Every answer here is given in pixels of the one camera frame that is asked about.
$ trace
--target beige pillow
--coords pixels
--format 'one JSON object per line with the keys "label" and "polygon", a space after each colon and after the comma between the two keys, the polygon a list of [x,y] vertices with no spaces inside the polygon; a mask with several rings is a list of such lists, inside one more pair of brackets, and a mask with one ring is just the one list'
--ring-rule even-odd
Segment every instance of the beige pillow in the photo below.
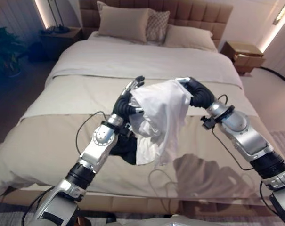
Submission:
{"label": "beige pillow", "polygon": [[103,6],[98,34],[146,43],[148,13],[147,8]]}
{"label": "beige pillow", "polygon": [[212,41],[212,33],[195,27],[168,25],[164,47],[196,48],[218,52]]}
{"label": "beige pillow", "polygon": [[147,22],[147,40],[163,42],[166,35],[167,23],[170,18],[170,11],[156,12],[149,9],[149,18]]}
{"label": "beige pillow", "polygon": [[101,17],[101,12],[103,10],[103,6],[108,6],[108,5],[103,3],[102,1],[97,1],[96,4],[97,4],[99,16]]}

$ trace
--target white towel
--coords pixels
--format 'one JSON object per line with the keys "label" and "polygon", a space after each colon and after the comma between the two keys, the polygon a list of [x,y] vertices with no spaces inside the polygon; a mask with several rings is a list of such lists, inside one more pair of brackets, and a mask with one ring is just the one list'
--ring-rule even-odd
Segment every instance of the white towel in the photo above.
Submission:
{"label": "white towel", "polygon": [[169,80],[132,90],[130,105],[141,106],[143,114],[130,116],[137,134],[136,164],[155,161],[165,165],[177,157],[178,132],[190,103],[190,93],[177,81]]}

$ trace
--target potted plant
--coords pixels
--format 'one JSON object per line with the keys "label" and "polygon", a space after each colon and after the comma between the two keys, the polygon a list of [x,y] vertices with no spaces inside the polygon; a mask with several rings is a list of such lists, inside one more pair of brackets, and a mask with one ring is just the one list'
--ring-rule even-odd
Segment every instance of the potted plant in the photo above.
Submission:
{"label": "potted plant", "polygon": [[20,74],[20,64],[16,53],[26,49],[14,34],[8,33],[5,27],[0,28],[0,75],[14,77]]}

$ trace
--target floor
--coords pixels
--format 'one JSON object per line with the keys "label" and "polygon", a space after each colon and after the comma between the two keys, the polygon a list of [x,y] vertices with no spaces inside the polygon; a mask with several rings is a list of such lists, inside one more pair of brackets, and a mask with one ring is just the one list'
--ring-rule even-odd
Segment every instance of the floor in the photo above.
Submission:
{"label": "floor", "polygon": [[21,59],[22,72],[14,78],[0,77],[0,143],[44,89],[55,62],[29,63]]}
{"label": "floor", "polygon": [[285,82],[262,69],[241,77],[245,94],[269,131],[285,131]]}

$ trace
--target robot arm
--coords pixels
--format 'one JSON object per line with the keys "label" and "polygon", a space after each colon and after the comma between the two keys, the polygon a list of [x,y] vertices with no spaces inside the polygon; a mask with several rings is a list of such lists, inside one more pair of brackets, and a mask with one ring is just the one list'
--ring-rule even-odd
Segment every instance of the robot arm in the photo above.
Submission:
{"label": "robot arm", "polygon": [[261,176],[263,183],[272,190],[270,200],[280,218],[285,222],[285,160],[272,145],[250,124],[249,118],[234,106],[226,106],[201,83],[193,78],[176,79],[191,94],[190,105],[206,109],[210,118],[202,118],[204,127],[220,129],[234,147]]}
{"label": "robot arm", "polygon": [[86,188],[104,165],[111,149],[116,145],[120,129],[124,129],[129,115],[142,112],[141,108],[129,106],[130,91],[143,85],[144,77],[130,82],[117,99],[107,121],[96,128],[92,140],[81,153],[77,163],[67,176],[49,193],[46,200],[33,216],[31,226],[37,225],[74,225],[78,206]]}

